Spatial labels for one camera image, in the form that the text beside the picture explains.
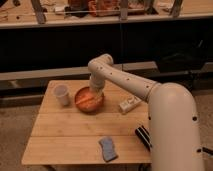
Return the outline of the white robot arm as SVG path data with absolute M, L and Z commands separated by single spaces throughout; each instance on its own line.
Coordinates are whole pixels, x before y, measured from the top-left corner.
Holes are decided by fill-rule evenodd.
M 103 54 L 89 61 L 90 89 L 110 81 L 148 103 L 152 171 L 205 171 L 194 97 L 177 83 L 159 83 L 113 67 Z

